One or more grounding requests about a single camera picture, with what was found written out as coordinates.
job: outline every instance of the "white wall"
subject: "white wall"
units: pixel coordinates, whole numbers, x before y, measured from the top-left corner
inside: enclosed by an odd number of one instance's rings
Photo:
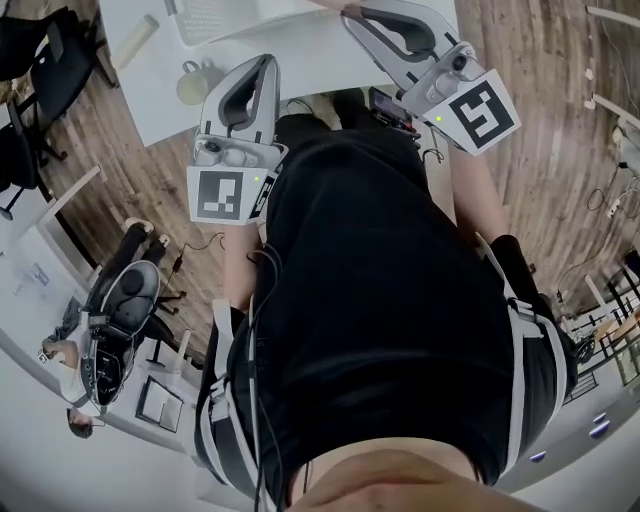
[[[11,475],[0,492],[11,512],[224,510],[196,498],[204,470],[184,454],[109,426],[73,436],[64,400],[1,350],[0,407],[0,475]]]
[[[639,481],[640,412],[584,457],[515,496],[552,512],[627,512]]]

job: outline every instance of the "white strap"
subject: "white strap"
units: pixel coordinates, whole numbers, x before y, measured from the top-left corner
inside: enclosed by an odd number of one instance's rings
[[[209,418],[209,405],[211,403],[211,398],[207,397],[206,402],[204,403],[202,414],[200,415],[200,432],[202,439],[202,443],[204,444],[205,451],[207,452],[207,457],[209,458],[209,462],[213,466],[216,471],[216,474],[229,486],[231,482],[225,475],[224,470],[222,469],[222,463],[220,462],[220,455],[218,453],[218,448],[216,444],[213,442],[213,421]]]
[[[564,347],[558,336],[558,331],[555,325],[549,321],[548,318],[538,316],[538,321],[547,329],[549,334],[549,341],[551,342],[551,350],[553,351],[553,357],[556,360],[556,405],[553,408],[553,415],[549,418],[551,421],[555,418],[556,414],[562,409],[564,404],[564,398],[567,394],[567,359],[564,355]]]
[[[487,241],[480,236],[480,234],[476,233],[476,237],[478,239],[478,243],[480,244],[480,247],[478,248],[478,255],[480,256],[481,259],[486,257],[489,260],[491,265],[493,265],[493,268],[496,269],[496,272],[498,272],[498,274],[502,278],[502,281],[504,282],[504,296],[507,299],[516,299],[517,298],[516,294],[513,291],[513,288],[511,288],[511,285],[509,284],[509,280],[507,279],[507,276],[504,273],[504,270],[502,270],[500,263],[498,263],[496,255],[493,254],[491,247],[489,246]]]
[[[522,422],[524,416],[526,383],[524,378],[524,338],[542,338],[542,325],[548,334],[551,350],[556,365],[556,400],[551,421],[564,403],[567,390],[567,363],[564,349],[555,325],[546,317],[536,315],[530,304],[517,299],[513,288],[507,280],[504,270],[491,250],[489,244],[480,235],[479,254],[486,257],[496,269],[504,282],[504,296],[509,301],[508,313],[511,322],[511,336],[513,338],[513,385],[511,389],[511,418],[509,422],[509,447],[507,451],[507,465],[503,472],[511,470],[518,461],[522,445]]]
[[[233,344],[231,303],[229,299],[216,299],[211,303],[211,307],[213,309],[213,321],[218,328],[218,347],[213,368],[216,378],[220,379],[227,373],[227,359]]]
[[[225,387],[225,397],[229,404],[229,417],[231,418],[231,424],[233,425],[233,431],[236,434],[236,440],[238,441],[238,448],[240,448],[240,453],[242,454],[242,460],[244,461],[244,466],[251,477],[251,481],[254,486],[258,485],[258,467],[256,466],[256,461],[253,458],[253,454],[249,448],[249,444],[247,443],[247,439],[244,436],[244,431],[242,430],[242,425],[240,424],[240,418],[238,417],[238,411],[236,410],[236,403],[233,400],[233,393],[231,392],[231,384],[227,383]],[[271,495],[266,493],[266,504],[267,510],[271,512],[275,512],[276,507],[271,498]]]
[[[513,337],[513,384],[511,388],[511,418],[509,421],[509,447],[507,466],[504,473],[511,470],[518,461],[522,444],[522,420],[524,416],[525,380],[524,380],[524,336],[518,312],[508,306]]]

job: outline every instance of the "mug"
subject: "mug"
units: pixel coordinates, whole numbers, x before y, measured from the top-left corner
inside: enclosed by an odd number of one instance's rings
[[[209,80],[203,69],[192,60],[182,65],[185,74],[178,80],[176,93],[185,105],[199,105],[203,103],[210,92]]]

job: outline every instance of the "phone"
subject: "phone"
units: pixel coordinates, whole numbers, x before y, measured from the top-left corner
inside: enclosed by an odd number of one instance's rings
[[[409,112],[393,102],[393,98],[381,90],[371,87],[369,89],[369,104],[375,113],[388,117],[392,124],[411,126],[412,117]]]

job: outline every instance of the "chair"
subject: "chair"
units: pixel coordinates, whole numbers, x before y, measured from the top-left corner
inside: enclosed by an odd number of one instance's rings
[[[21,77],[29,71],[49,25],[67,11],[65,7],[42,20],[0,18],[0,82]]]
[[[106,44],[96,40],[100,19],[98,11],[91,23],[80,22],[76,13],[69,11],[49,26],[49,44],[31,68],[35,101],[49,123],[66,113],[94,69],[109,87],[116,87],[97,56]]]
[[[31,68],[34,88],[34,94],[23,103],[13,104],[11,129],[6,127],[0,134],[0,147],[8,148],[7,151],[14,155],[10,159],[14,160],[13,164],[6,166],[11,169],[10,177],[0,178],[0,190],[6,190],[10,183],[20,187],[7,207],[0,208],[0,215],[5,219],[13,220],[11,208],[24,190],[36,187],[38,166],[44,167],[48,163],[43,154],[60,162],[67,157],[65,152],[58,153],[47,143],[45,134],[73,104],[93,70],[110,87],[116,86],[97,56],[98,49],[106,44],[104,40],[97,40],[100,20],[98,11],[91,22],[80,22],[76,13],[66,7],[43,20],[0,18],[0,79],[17,78]],[[35,55],[45,35],[49,42]],[[26,128],[21,115],[32,106],[33,123]],[[42,128],[38,110],[47,120]]]
[[[25,190],[33,190],[38,184],[37,155],[29,140],[28,131],[22,124],[15,102],[8,106],[11,123],[0,130],[0,154],[3,160],[2,190],[10,184],[17,185],[20,190],[11,199],[6,208],[0,208],[0,215],[12,221],[11,209]]]

